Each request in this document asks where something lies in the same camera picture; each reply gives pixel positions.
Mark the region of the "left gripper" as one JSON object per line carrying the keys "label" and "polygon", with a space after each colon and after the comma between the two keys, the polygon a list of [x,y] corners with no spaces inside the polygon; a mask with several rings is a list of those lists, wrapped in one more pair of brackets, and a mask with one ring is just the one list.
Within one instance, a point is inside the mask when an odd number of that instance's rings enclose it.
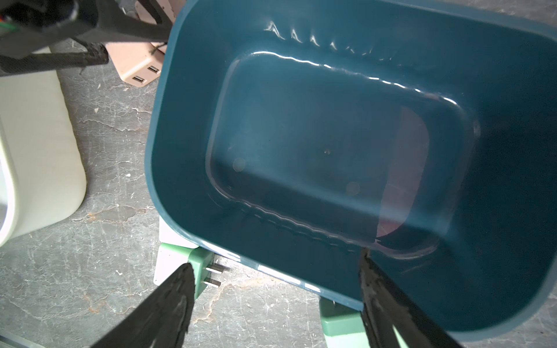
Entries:
{"label": "left gripper", "polygon": [[[172,21],[157,1],[141,1],[148,23],[129,16],[117,1],[2,1],[1,77],[107,65],[110,42],[165,42]],[[66,39],[85,52],[33,53]]]}

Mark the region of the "teal plastic bin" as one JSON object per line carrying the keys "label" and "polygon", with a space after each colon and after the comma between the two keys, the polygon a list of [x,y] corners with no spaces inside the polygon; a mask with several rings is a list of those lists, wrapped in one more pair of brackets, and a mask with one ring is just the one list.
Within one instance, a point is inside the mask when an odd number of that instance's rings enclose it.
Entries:
{"label": "teal plastic bin", "polygon": [[459,341],[556,284],[556,28],[440,1],[188,1],[145,157],[192,242],[359,310],[368,256]]}

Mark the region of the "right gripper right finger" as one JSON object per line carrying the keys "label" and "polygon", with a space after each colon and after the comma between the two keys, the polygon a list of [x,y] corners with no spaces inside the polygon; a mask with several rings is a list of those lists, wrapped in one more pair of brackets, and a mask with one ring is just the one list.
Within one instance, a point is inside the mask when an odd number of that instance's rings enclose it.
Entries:
{"label": "right gripper right finger", "polygon": [[359,262],[364,309],[361,317],[370,347],[460,347],[375,264],[362,249]]}

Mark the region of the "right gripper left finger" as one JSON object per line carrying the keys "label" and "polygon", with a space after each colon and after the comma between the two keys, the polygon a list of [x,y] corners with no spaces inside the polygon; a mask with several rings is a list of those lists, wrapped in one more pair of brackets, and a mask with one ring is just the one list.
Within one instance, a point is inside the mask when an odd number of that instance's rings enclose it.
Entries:
{"label": "right gripper left finger", "polygon": [[182,347],[194,309],[195,280],[183,264],[94,347]]}

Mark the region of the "pink plug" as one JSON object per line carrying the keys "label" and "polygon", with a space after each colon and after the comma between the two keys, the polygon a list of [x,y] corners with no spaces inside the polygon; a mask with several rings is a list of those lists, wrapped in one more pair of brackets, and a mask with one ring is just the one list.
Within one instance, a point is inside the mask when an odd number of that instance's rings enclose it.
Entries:
{"label": "pink plug", "polygon": [[165,52],[151,43],[117,42],[105,47],[123,82],[145,87],[159,78]]}

